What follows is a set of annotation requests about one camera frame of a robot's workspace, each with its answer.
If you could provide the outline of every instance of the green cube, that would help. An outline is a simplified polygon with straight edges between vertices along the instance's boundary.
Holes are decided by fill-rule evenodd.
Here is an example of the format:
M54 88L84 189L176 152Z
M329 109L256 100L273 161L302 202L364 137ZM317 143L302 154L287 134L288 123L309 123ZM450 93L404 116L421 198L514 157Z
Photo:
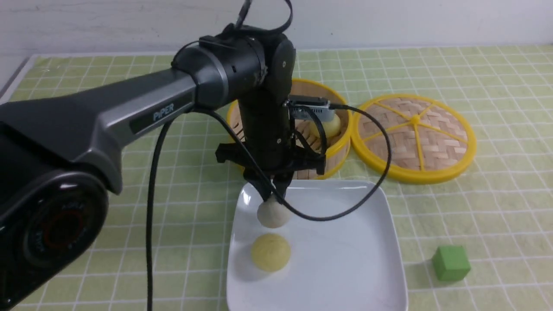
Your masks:
M439 246L432 264L436 277L443 282L460 281L471 270L465 249L457 245Z

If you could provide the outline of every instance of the bamboo steamer lid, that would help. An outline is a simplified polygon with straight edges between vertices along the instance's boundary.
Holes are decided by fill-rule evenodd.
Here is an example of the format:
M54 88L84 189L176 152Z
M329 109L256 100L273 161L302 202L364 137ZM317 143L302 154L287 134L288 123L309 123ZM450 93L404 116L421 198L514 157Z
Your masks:
M377 97L360 109L375 117L390 138L388 176L414 184L440 183L459 176L476 155L470 124L452 108L409 94ZM388 155L384 136L368 118L353 118L352 142L362 160L382 172Z

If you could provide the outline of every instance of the grid pattern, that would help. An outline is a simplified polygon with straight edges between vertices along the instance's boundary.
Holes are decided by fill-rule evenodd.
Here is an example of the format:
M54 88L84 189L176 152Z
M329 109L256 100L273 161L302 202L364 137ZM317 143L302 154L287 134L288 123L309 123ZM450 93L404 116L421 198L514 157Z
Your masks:
M171 56L38 58L11 100L70 94L164 69ZM409 310L553 309L553 46L300 51L295 77L322 82L351 105L392 93L443 101L478 139L474 163L436 185L387 180ZM158 131L123 154L125 188L106 226L75 263L18 310L142 310L148 165ZM214 151L224 130L178 118L160 159L154 210L156 310L227 310L226 256L244 182ZM352 151L333 177L375 181ZM436 279L437 246L463 245L472 271Z

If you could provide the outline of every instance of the white plate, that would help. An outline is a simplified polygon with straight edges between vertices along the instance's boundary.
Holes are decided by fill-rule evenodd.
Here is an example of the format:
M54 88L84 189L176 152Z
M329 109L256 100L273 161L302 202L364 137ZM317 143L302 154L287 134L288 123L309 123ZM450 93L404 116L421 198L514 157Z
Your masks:
M312 216L355 205L373 183L294 180L287 201ZM231 311L406 311L407 288L398 239L386 196L378 189L355 212L334 221L293 216L268 229L257 220L262 202L247 184L240 193L228 254L227 303ZM286 267L265 273L250 247L265 233L284 236L292 248Z

